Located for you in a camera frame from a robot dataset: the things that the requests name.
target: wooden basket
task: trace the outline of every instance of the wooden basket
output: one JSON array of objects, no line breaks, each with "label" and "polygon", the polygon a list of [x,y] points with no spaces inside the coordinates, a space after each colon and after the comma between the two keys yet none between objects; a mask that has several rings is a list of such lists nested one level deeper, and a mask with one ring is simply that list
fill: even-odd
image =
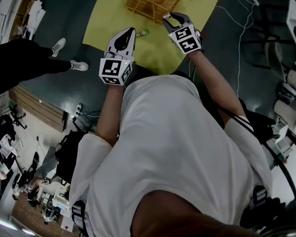
[{"label": "wooden basket", "polygon": [[162,23],[164,14],[172,12],[180,0],[128,0],[126,7],[154,22]]}]

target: floor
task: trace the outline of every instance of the floor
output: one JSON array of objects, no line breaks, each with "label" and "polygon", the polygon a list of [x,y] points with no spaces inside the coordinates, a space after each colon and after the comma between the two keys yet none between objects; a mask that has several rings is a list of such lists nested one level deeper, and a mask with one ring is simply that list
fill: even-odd
[{"label": "floor", "polygon": [[[42,0],[47,11],[34,40],[41,46],[52,47],[60,38],[66,37],[66,47],[59,59],[86,61],[90,65],[87,72],[69,71],[56,75],[44,75],[22,83],[32,93],[56,107],[72,114],[78,103],[83,103],[86,112],[101,109],[106,93],[106,86],[98,79],[99,60],[103,52],[81,44],[85,29],[96,0]],[[236,21],[245,24],[248,12],[237,0],[219,0],[218,5],[226,8]],[[254,8],[254,18],[260,17],[259,9]],[[286,14],[281,20],[285,22]],[[231,86],[237,88],[238,44],[243,29],[236,25],[221,8],[215,8],[203,29],[205,55],[218,68]],[[279,30],[289,37],[288,30]],[[260,39],[263,36],[246,30],[242,39]],[[293,46],[283,47],[284,61],[291,66],[296,60]],[[245,101],[249,110],[273,117],[273,104],[276,99],[275,88],[279,79],[269,70],[254,68],[252,62],[266,65],[263,48],[259,44],[240,47],[239,97]],[[185,59],[179,69],[188,73],[188,60]],[[200,94],[203,84],[196,76]]]}]

